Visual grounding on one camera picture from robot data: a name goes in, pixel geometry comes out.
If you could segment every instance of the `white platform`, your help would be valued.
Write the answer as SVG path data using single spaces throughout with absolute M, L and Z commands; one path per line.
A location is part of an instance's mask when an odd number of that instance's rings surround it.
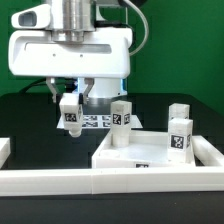
M 170 161 L 167 157 L 168 134 L 165 132 L 131 131 L 129 146 L 112 145 L 109 132 L 92 156 L 92 168 L 149 168 L 163 166 L 195 166 L 193 147 L 186 163 Z
M 58 129 L 64 129 L 64 123 L 62 117 L 60 117 Z M 84 115 L 83 116 L 83 126 L 82 129 L 98 129 L 110 128 L 110 115 Z M 136 115 L 131 116 L 131 128 L 143 128 L 140 120 Z

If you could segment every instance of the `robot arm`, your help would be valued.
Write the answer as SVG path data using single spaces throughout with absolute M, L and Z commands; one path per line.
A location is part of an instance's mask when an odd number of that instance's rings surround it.
M 148 24 L 129 0 L 44 0 L 43 3 L 12 16 L 12 25 L 19 30 L 9 41 L 9 68 L 14 75 L 46 77 L 54 99 L 55 78 L 79 78 L 79 83 L 84 80 L 86 89 L 79 87 L 77 94 L 64 94 L 60 103 L 65 129 L 77 137 L 82 123 L 79 94 L 84 93 L 84 102 L 87 95 L 111 98 L 120 94 L 117 90 L 120 80 L 130 74 L 130 55 L 145 44 Z M 103 19 L 98 7 L 121 5 L 133 7 L 146 30 L 143 43 L 131 54 L 130 28 L 96 25 L 97 20 Z M 110 89 L 115 93 L 104 93 Z

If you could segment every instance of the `white tray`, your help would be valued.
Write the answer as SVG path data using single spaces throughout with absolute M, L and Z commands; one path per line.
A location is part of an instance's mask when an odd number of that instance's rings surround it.
M 185 163 L 168 160 L 168 134 L 164 132 L 132 130 L 127 147 L 118 148 L 111 143 L 112 133 L 109 132 L 92 156 L 92 168 L 195 166 L 192 145 Z

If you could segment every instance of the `black and white pattern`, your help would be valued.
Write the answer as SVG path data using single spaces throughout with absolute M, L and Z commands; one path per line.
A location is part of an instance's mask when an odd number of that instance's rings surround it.
M 187 136 L 187 148 L 190 146 L 191 144 L 191 135 Z
M 113 114 L 113 124 L 121 125 L 121 115 Z
M 137 163 L 136 164 L 136 168 L 148 168 L 149 167 L 149 164 L 141 164 L 141 163 Z
M 66 113 L 65 114 L 65 120 L 67 122 L 77 122 L 76 114 L 68 114 L 68 113 Z
M 102 120 L 103 121 L 110 121 L 110 115 L 103 115 Z
M 96 115 L 85 115 L 83 118 L 84 121 L 97 121 Z
M 88 121 L 84 121 L 83 128 L 97 128 L 98 127 L 98 122 L 88 122 Z
M 124 124 L 129 124 L 131 122 L 131 115 L 130 114 L 126 114 L 124 115 Z
M 104 128 L 110 128 L 110 122 L 103 122 Z
M 171 135 L 171 147 L 176 149 L 184 148 L 184 137 Z

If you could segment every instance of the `white base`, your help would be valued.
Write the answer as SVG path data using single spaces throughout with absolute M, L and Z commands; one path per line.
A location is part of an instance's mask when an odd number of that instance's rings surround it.
M 114 147 L 111 132 L 92 156 L 92 168 L 141 168 L 163 166 L 195 166 L 192 147 L 186 163 L 168 160 L 168 134 L 163 132 L 131 131 L 127 147 Z
M 64 129 L 62 117 L 60 117 L 57 125 L 58 129 Z M 98 129 L 110 128 L 110 115 L 84 115 L 82 129 Z M 143 128 L 140 120 L 136 115 L 131 116 L 131 128 Z
M 9 41 L 9 68 L 14 75 L 118 78 L 130 73 L 132 31 L 98 28 L 82 44 L 56 43 L 50 31 L 16 31 Z
M 224 191 L 223 155 L 201 136 L 192 141 L 197 157 L 216 167 L 1 171 L 0 196 Z

